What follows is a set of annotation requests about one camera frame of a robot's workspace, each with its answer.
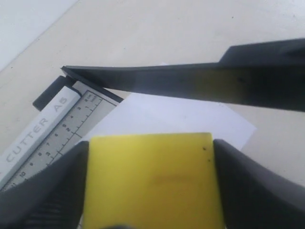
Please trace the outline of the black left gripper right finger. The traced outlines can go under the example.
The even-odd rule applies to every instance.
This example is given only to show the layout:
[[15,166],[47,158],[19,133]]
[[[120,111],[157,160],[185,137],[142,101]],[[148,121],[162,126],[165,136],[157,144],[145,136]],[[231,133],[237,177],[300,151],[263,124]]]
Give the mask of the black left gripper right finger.
[[305,188],[255,162],[224,140],[213,141],[228,229],[303,229]]

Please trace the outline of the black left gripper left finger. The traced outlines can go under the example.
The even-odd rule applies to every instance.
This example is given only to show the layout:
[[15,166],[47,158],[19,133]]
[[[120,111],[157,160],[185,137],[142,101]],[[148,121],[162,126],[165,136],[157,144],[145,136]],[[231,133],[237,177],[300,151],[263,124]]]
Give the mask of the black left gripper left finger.
[[81,219],[89,143],[0,194],[2,229],[75,229]]

